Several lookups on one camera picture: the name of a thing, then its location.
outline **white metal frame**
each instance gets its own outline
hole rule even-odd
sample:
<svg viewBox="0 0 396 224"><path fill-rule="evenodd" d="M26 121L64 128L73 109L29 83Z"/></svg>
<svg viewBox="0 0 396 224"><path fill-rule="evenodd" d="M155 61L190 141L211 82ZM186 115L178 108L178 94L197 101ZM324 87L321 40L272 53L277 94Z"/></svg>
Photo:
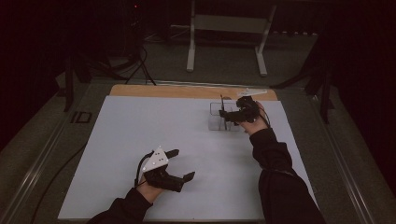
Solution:
<svg viewBox="0 0 396 224"><path fill-rule="evenodd" d="M262 51L267 40L271 23L275 15L276 6L272 6L270 15L267 19L259 18L242 18L242 17L225 17L195 14L195 0L191 0L191 26L190 26L190 48L187 59L187 71L194 70L195 61L195 30L215 30L228 32L244 32L262 34L262 42L255 48L257 63L259 65L260 76L267 76Z"/></svg>

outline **white table surface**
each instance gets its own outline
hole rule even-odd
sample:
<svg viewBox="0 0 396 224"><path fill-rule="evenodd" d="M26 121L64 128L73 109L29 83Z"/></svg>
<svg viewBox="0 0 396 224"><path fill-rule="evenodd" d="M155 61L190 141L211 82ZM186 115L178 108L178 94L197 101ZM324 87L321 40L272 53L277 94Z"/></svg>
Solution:
<svg viewBox="0 0 396 224"><path fill-rule="evenodd" d="M160 195L145 220L263 219L261 168L252 157L248 135L242 129L209 131L212 102L219 100L107 96L58 218L87 219L107 210L134 185L143 156L162 146L165 151L180 150L169 161L170 175L195 171L195 177L180 193ZM261 103L315 200L282 104Z"/></svg>

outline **black cable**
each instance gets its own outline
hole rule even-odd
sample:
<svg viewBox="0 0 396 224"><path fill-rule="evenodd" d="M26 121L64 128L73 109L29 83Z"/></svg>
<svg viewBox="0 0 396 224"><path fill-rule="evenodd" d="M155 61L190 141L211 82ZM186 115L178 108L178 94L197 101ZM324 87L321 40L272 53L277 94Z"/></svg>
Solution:
<svg viewBox="0 0 396 224"><path fill-rule="evenodd" d="M260 108L260 110L262 110L262 112L264 112L264 116L262 114L260 114L260 118L262 118L264 120L264 123L268 126L268 128L271 128L271 121L270 118L268 117L267 113L265 112L264 109Z"/></svg>
<svg viewBox="0 0 396 224"><path fill-rule="evenodd" d="M47 185L46 189L44 190L43 194L41 195L40 200L38 201L37 206L35 207L35 211L33 213L33 217L30 221L31 224L35 223L35 217L37 216L38 209L40 208L40 204L43 202L44 197L46 196L48 190L50 189L50 186L52 185L53 181L55 178L59 175L59 173L64 169L64 167L71 161L73 160L84 148L87 146L87 143L85 143L72 157L70 157L69 160L56 172L55 176L51 179L49 184Z"/></svg>
<svg viewBox="0 0 396 224"><path fill-rule="evenodd" d="M142 160L139 162L139 165L137 166L137 172L136 172L136 179L134 180L134 187L138 187L138 183L139 183L139 174L140 174L140 167L143 164L143 161L145 161L146 159L150 158L152 156L152 154L154 153L154 151L150 152L149 154L146 154Z"/></svg>

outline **black sleeve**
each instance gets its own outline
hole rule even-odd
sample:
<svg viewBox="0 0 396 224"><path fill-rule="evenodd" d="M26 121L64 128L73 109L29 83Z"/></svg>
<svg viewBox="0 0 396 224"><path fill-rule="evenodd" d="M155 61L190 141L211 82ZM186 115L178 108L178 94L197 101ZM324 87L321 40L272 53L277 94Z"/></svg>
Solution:
<svg viewBox="0 0 396 224"><path fill-rule="evenodd" d="M266 223L325 223L305 182L291 167L286 144L277 142L274 131L260 130L250 142L262 167L259 192Z"/></svg>
<svg viewBox="0 0 396 224"><path fill-rule="evenodd" d="M110 208L93 217L87 224L135 224L141 223L152 206L136 189L131 189L125 199L114 200Z"/></svg>

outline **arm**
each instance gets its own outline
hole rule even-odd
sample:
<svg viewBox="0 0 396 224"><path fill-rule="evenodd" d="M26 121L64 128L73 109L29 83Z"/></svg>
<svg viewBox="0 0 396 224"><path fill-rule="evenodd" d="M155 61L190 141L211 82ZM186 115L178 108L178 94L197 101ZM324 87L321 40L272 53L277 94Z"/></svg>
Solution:
<svg viewBox="0 0 396 224"><path fill-rule="evenodd" d="M132 188L124 199L114 200L107 211L96 215L87 224L141 223L146 211L162 192L163 189L150 186L142 175L138 187Z"/></svg>
<svg viewBox="0 0 396 224"><path fill-rule="evenodd" d="M286 144L277 142L262 119L241 126L250 135L253 157L262 167L259 192L266 222L325 223L305 182L292 169Z"/></svg>

